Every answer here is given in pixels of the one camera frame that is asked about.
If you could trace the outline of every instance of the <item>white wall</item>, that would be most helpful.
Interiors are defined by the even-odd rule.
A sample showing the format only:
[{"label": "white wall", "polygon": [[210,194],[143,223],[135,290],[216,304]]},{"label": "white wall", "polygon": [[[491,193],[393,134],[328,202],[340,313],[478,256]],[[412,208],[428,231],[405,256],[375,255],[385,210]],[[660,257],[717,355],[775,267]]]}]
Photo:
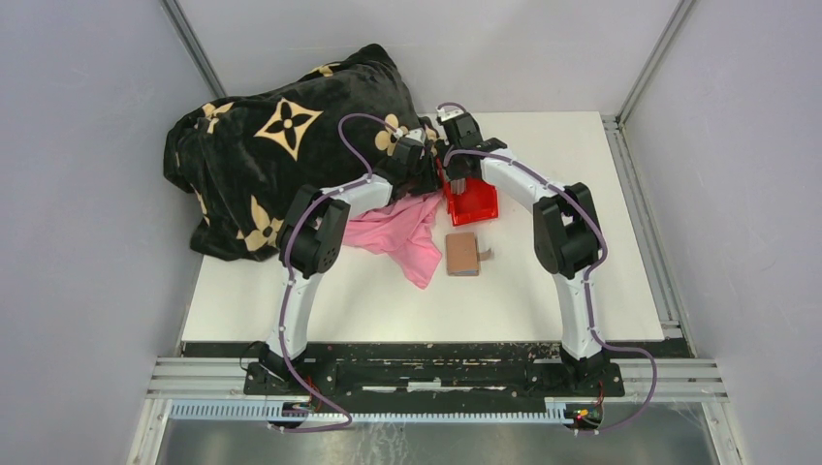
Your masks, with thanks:
[{"label": "white wall", "polygon": [[165,134],[208,98],[159,2],[0,4],[0,462],[124,462],[199,263]]},{"label": "white wall", "polygon": [[229,94],[271,90],[376,42],[419,112],[616,114],[677,0],[180,0]]},{"label": "white wall", "polygon": [[819,463],[822,3],[703,1],[627,126],[753,464]]}]

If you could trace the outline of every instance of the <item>white table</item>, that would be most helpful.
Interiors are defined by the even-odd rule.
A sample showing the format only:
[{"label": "white table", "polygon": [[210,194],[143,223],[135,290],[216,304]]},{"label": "white table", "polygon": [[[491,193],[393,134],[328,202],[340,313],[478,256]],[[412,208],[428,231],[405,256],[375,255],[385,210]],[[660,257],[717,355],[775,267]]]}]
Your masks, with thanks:
[{"label": "white table", "polygon": [[[523,162],[552,179],[591,190],[611,255],[596,271],[598,325],[609,340],[661,340],[636,237],[599,113],[475,114]],[[474,231],[493,249],[479,277],[450,277],[445,259],[424,291],[388,256],[343,247],[317,294],[310,341],[490,342],[559,340],[551,276],[533,252],[531,214],[500,193],[499,218],[453,228],[443,203],[433,230]],[[183,341],[265,340],[277,320],[281,265],[205,257]]]}]

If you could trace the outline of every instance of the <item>red plastic container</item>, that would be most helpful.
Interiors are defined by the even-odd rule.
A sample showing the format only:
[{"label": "red plastic container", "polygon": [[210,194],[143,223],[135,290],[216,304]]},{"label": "red plastic container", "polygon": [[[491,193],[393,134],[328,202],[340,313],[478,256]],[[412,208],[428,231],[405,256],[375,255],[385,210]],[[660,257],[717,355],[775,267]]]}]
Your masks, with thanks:
[{"label": "red plastic container", "polygon": [[496,188],[480,179],[468,178],[465,181],[465,192],[455,195],[451,185],[445,182],[442,166],[437,160],[440,177],[443,179],[445,199],[448,201],[448,212],[454,226],[467,225],[483,220],[492,220],[499,216],[499,204]]}]

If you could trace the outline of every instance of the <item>pink towel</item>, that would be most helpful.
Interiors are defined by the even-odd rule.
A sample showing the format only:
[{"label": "pink towel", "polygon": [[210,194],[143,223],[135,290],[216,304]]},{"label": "pink towel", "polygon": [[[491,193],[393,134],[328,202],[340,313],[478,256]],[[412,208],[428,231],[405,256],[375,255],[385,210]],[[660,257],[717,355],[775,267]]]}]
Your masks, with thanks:
[{"label": "pink towel", "polygon": [[402,273],[418,288],[425,289],[442,260],[431,241],[436,208],[441,193],[406,196],[349,220],[342,243],[362,247],[373,254],[388,254]]}]

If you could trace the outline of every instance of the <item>cable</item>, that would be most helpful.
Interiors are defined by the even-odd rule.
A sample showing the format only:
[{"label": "cable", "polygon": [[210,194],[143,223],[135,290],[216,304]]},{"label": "cable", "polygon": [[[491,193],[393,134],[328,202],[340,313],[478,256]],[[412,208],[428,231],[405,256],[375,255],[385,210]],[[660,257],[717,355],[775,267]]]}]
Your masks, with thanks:
[{"label": "cable", "polygon": [[456,107],[456,108],[461,109],[462,111],[468,113],[468,110],[465,109],[465,107],[463,107],[462,105],[458,104],[457,102],[443,102],[443,103],[437,105],[437,109],[443,109],[444,107]]},{"label": "cable", "polygon": [[263,344],[263,341],[254,341],[254,342],[252,342],[252,343],[248,344],[247,346],[245,346],[245,349],[243,349],[243,350],[242,350],[242,352],[240,352],[240,353],[239,353],[239,360],[237,361],[237,363],[239,363],[239,369],[240,369],[240,370],[242,370],[242,371],[244,371],[244,372],[248,373],[248,368],[247,368],[247,367],[242,366],[242,359],[243,359],[246,355],[248,355],[248,351],[250,351],[252,347],[254,347],[254,346],[258,345],[258,344]]},{"label": "cable", "polygon": [[621,427],[624,427],[624,426],[627,426],[627,425],[631,424],[632,422],[634,422],[634,420],[636,420],[648,408],[648,405],[650,405],[650,399],[653,398],[653,394],[656,392],[656,382],[658,380],[658,370],[657,370],[657,367],[656,367],[656,359],[650,354],[650,352],[648,352],[645,349],[640,348],[640,347],[617,347],[617,346],[612,346],[611,344],[608,344],[607,342],[603,341],[602,338],[599,337],[599,334],[596,332],[596,325],[595,325],[594,316],[593,316],[593,298],[592,298],[591,288],[590,288],[590,275],[591,275],[591,273],[593,272],[594,269],[599,267],[599,265],[601,265],[602,262],[604,262],[605,259],[608,258],[608,245],[605,242],[605,237],[603,237],[602,231],[600,231],[599,227],[596,226],[596,223],[593,221],[593,219],[587,214],[587,212],[585,212],[585,209],[582,208],[576,201],[574,201],[574,199],[572,199],[571,196],[566,194],[564,190],[552,185],[548,181],[548,179],[545,179],[538,172],[532,170],[531,168],[529,168],[526,165],[523,165],[522,163],[518,162],[517,160],[513,160],[511,158],[504,157],[502,155],[496,155],[496,154],[488,153],[488,152],[481,152],[479,150],[457,149],[457,150],[452,150],[451,152],[449,152],[445,156],[445,160],[443,161],[443,165],[448,166],[448,163],[451,161],[451,158],[454,157],[455,155],[459,155],[459,154],[473,155],[473,156],[477,156],[477,157],[488,157],[488,158],[492,158],[494,160],[501,160],[503,162],[508,163],[509,165],[513,165],[513,166],[519,168],[522,171],[525,171],[525,173],[527,173],[528,175],[533,177],[536,181],[542,183],[542,185],[546,189],[550,190],[551,192],[554,192],[558,196],[562,197],[566,202],[568,202],[568,204],[571,205],[571,207],[573,207],[574,210],[576,210],[577,213],[580,214],[580,216],[583,218],[585,223],[588,224],[588,227],[591,228],[591,230],[593,231],[594,235],[596,236],[596,239],[599,241],[599,244],[602,246],[602,254],[599,257],[599,260],[597,260],[591,266],[589,266],[588,269],[583,274],[583,281],[585,283],[585,306],[587,307],[588,327],[589,327],[591,336],[593,337],[593,340],[596,341],[596,343],[599,344],[600,347],[602,347],[605,350],[612,351],[612,352],[640,354],[643,357],[647,358],[648,361],[650,362],[650,369],[651,369],[652,377],[651,377],[651,381],[650,381],[650,389],[648,390],[648,397],[646,397],[645,402],[642,403],[640,408],[636,412],[634,412],[633,415],[631,415],[630,417],[624,419],[623,421],[612,424],[611,426],[606,426],[605,428],[602,428],[602,429],[598,430],[597,432],[586,432],[586,431],[581,431],[581,432],[584,433],[584,434],[591,434],[591,435],[592,434],[599,434],[599,433],[604,433],[606,431],[612,431],[612,430],[615,430],[615,429],[619,429]]},{"label": "cable", "polygon": [[283,263],[285,264],[285,267],[288,270],[288,286],[286,286],[285,292],[283,294],[282,306],[280,307],[280,318],[279,318],[279,322],[277,323],[277,330],[279,331],[279,338],[278,339],[280,341],[280,351],[282,352],[283,361],[285,361],[285,366],[286,366],[286,368],[288,368],[288,372],[291,373],[291,376],[293,376],[294,379],[297,380],[297,382],[300,383],[300,385],[305,390],[307,390],[310,395],[312,395],[313,397],[316,397],[321,402],[321,405],[322,404],[328,405],[332,409],[338,411],[343,416],[345,416],[346,420],[343,421],[342,423],[327,424],[327,425],[316,426],[316,427],[312,427],[312,428],[299,428],[299,429],[280,428],[280,431],[283,431],[283,432],[289,432],[289,433],[319,433],[321,431],[334,431],[334,430],[338,430],[338,429],[343,429],[343,428],[345,428],[346,426],[348,426],[349,424],[351,424],[354,421],[354,418],[351,416],[351,414],[349,414],[342,407],[340,407],[337,404],[335,404],[334,402],[332,402],[328,397],[324,396],[319,391],[319,389],[316,389],[316,388],[312,387],[310,385],[310,383],[308,383],[306,380],[304,380],[302,378],[302,376],[300,376],[300,373],[297,372],[297,370],[294,368],[294,365],[291,363],[291,357],[288,354],[288,349],[285,347],[285,339],[283,337],[283,334],[285,333],[285,311],[286,311],[286,308],[288,308],[288,299],[291,296],[291,290],[294,288],[294,285],[296,284],[296,281],[294,279],[295,278],[294,267],[291,265],[291,252],[294,249],[294,243],[297,240],[297,236],[299,235],[299,232],[302,229],[302,226],[305,224],[306,221],[308,221],[308,218],[311,217],[311,213],[322,202],[326,201],[327,199],[330,199],[332,196],[334,196],[336,194],[342,193],[343,191],[346,191],[346,190],[349,190],[349,189],[356,189],[360,186],[364,186],[365,184],[368,184],[371,181],[371,176],[374,175],[374,171],[371,169],[371,165],[365,159],[363,154],[360,153],[356,148],[354,148],[354,145],[352,145],[348,141],[348,139],[345,138],[345,134],[342,131],[342,125],[346,121],[348,121],[349,119],[352,119],[352,118],[370,119],[372,121],[376,121],[376,122],[380,123],[381,125],[386,126],[387,128],[391,129],[394,133],[398,132],[398,129],[395,128],[394,126],[392,126],[391,124],[387,123],[386,121],[384,121],[384,120],[382,120],[382,119],[380,119],[376,116],[373,116],[373,115],[370,115],[370,114],[367,114],[367,113],[351,113],[351,114],[346,114],[345,116],[340,118],[339,123],[337,124],[337,132],[339,133],[339,138],[342,140],[342,143],[349,150],[351,150],[351,153],[356,155],[357,158],[360,159],[361,162],[363,162],[363,165],[365,166],[365,170],[368,172],[368,177],[366,179],[358,179],[358,180],[349,182],[348,184],[344,184],[344,185],[342,185],[342,186],[340,186],[340,187],[338,187],[338,188],[336,188],[332,191],[328,191],[327,193],[323,194],[316,201],[313,201],[308,206],[308,208],[305,209],[305,211],[302,213],[302,216],[299,218],[297,223],[294,225],[294,231],[291,233],[291,237],[289,237],[288,242],[286,243],[286,246],[285,246],[285,250],[283,251],[283,253],[285,254],[283,256]]},{"label": "cable", "polygon": [[389,124],[385,120],[380,119],[380,118],[378,118],[374,115],[368,114],[368,113],[350,113],[350,114],[346,114],[345,116],[340,118],[339,123],[337,123],[336,131],[339,134],[339,138],[342,139],[343,145],[345,145],[346,148],[351,150],[351,153],[356,155],[357,158],[359,158],[360,161],[363,162],[363,165],[365,166],[365,171],[368,172],[368,179],[370,179],[371,176],[374,175],[374,170],[371,169],[371,165],[365,159],[365,156],[363,156],[363,154],[360,153],[359,150],[354,148],[354,145],[352,145],[351,142],[349,142],[348,139],[345,138],[345,134],[342,132],[342,125],[346,121],[348,121],[349,119],[353,119],[353,118],[365,118],[365,119],[370,119],[371,121],[376,121],[376,122],[384,125],[385,127],[389,128],[393,133],[395,133],[395,136],[396,136],[397,133],[399,133],[399,129],[395,128],[394,126],[392,126],[391,124]]},{"label": "cable", "polygon": [[596,398],[596,403],[593,404],[593,408],[597,408],[602,405],[602,402],[605,400],[605,385],[602,382],[599,382],[599,397]]}]

